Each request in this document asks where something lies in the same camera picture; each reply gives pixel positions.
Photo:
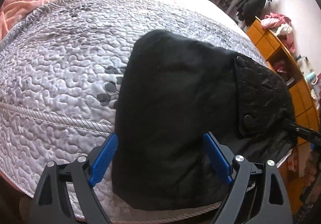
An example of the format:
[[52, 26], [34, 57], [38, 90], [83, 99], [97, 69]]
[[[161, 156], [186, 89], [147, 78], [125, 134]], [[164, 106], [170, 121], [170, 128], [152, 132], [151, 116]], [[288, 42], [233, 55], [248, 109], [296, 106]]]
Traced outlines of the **black pants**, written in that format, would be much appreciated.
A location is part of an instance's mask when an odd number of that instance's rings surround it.
[[232, 50], [151, 31], [135, 43], [121, 83], [113, 192], [149, 211], [219, 202], [228, 188], [205, 153], [205, 133], [250, 162], [278, 162], [297, 145], [285, 119], [295, 119], [292, 98], [269, 68]]

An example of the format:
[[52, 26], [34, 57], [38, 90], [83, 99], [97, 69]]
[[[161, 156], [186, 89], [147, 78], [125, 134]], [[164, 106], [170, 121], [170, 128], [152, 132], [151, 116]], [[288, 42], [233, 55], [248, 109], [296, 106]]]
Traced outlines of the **orange wooden cabinet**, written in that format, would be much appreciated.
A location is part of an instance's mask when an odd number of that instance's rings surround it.
[[[262, 28], [261, 20], [257, 17], [246, 34], [264, 57], [268, 67], [286, 82], [292, 97], [296, 123], [318, 130], [319, 116], [310, 87], [290, 51], [273, 31]], [[299, 137], [296, 148], [280, 169], [293, 214], [303, 204], [299, 196], [303, 190], [303, 173], [310, 152], [310, 143]]]

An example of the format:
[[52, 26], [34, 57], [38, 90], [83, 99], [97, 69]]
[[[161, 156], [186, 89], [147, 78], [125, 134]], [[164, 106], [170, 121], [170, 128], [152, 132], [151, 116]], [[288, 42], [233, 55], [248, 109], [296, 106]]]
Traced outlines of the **pink clothes pile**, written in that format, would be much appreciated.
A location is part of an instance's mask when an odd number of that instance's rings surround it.
[[276, 36], [287, 47], [289, 52], [294, 55], [296, 53], [294, 33], [291, 19], [284, 14], [270, 13], [261, 20], [263, 29], [275, 29]]

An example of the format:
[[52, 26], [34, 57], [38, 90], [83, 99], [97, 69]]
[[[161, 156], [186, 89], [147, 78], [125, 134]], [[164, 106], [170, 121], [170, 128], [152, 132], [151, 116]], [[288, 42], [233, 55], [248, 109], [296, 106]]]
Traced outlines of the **grey quilted bedspread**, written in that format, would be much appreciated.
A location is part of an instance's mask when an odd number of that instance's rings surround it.
[[[49, 161], [70, 163], [115, 132], [121, 83], [137, 40], [165, 30], [245, 55], [267, 68], [239, 27], [156, 0], [56, 0], [1, 41], [1, 173], [33, 196]], [[95, 188], [113, 222], [167, 223], [213, 210], [140, 210], [113, 192], [112, 165]]]

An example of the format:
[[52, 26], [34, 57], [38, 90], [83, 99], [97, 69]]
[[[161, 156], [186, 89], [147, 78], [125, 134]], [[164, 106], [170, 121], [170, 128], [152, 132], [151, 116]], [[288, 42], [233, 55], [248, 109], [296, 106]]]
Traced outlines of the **black clothes on rack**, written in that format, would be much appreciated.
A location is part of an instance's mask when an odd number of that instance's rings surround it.
[[237, 17], [242, 29], [252, 25], [256, 16], [261, 14], [266, 1], [272, 2], [272, 0], [240, 0], [237, 3]]

